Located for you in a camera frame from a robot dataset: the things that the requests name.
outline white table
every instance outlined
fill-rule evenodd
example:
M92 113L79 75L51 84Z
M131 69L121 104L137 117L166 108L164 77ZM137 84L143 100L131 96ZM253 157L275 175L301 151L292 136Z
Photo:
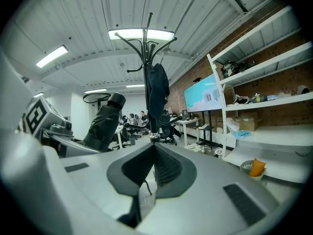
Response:
M190 123L196 123L196 125L199 125L199 119L194 119L194 120L179 120L173 124L179 124L179 132L181 132L181 126L183 127L183 131L184 131L184 141L185 141L185 146L188 145L187 143L187 128L186 125L190 124ZM197 128L197 142L199 141L199 129Z
M118 144L119 144L119 148L122 149L122 139L121 139L121 132L123 130L123 125L119 125L116 128L115 134L117 134L117 138L118 138Z

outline orange pillow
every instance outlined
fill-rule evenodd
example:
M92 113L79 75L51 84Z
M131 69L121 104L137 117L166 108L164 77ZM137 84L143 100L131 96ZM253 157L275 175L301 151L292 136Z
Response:
M264 170L266 163L258 161L254 159L251 171L249 173L250 177L258 177L261 176L262 171Z

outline table leg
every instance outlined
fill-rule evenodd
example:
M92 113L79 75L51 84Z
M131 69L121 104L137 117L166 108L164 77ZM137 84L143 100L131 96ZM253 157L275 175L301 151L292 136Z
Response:
M187 128L186 128L186 124L183 124L183 129L184 129L184 139L185 139L185 146L188 145L187 143Z
M197 125L197 142L199 142L199 121L196 121L196 125Z
M121 133L117 133L117 138L118 138L118 144L119 144L119 148L122 149L123 145L122 145L122 139L121 139Z

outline shelf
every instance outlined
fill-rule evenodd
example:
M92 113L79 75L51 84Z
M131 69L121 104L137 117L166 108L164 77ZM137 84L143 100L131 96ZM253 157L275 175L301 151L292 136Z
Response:
M300 29L300 24L292 8L287 6L212 57L212 61L217 61L221 64L228 60L241 62L295 34Z
M312 43L303 44L279 56L253 66L244 72L220 81L220 84L238 86L250 81L281 72L313 59Z
M271 100L271 101L260 102L260 103L242 104L239 106L230 106L230 107L226 107L225 111L238 111L238 110L246 110L246 109L255 109L255 108L269 107L269 106L275 106L275 105L296 103L296 102L306 101L306 100L310 100L310 99L313 99L313 92L302 94L302 95L289 96L289 97Z
M243 141L289 145L289 146L313 146L313 124L266 126L259 127L251 132L251 136Z
M312 155L301 157L294 152L281 152L238 146L224 158L240 166L244 161L258 159L266 162L264 175L290 182L304 183L311 172Z

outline ceiling light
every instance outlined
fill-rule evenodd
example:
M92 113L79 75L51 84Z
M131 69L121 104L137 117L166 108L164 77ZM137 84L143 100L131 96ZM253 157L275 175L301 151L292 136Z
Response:
M39 97L39 96L41 96L41 95L43 95L42 92L38 93L37 95L34 95L34 97Z
M126 85L126 88L132 88L132 87L145 87L145 85L144 84Z
M118 29L118 30L109 31L109 36L111 40L120 39L118 36L115 36L116 32L126 39L127 38L142 38L142 29ZM169 41L173 39L174 32L149 29L147 37L151 39L160 39L160 40Z
M52 60L58 58L59 56L67 52L68 52L68 49L64 45L62 45L60 48L56 49L55 51L51 52L49 55L44 57L42 60L40 60L36 65L39 68L42 68L46 64L50 63Z
M93 93L93 92L106 92L107 89L106 88L102 88L102 89L95 89L95 90L90 90L90 91L84 91L84 93L89 94L89 93Z

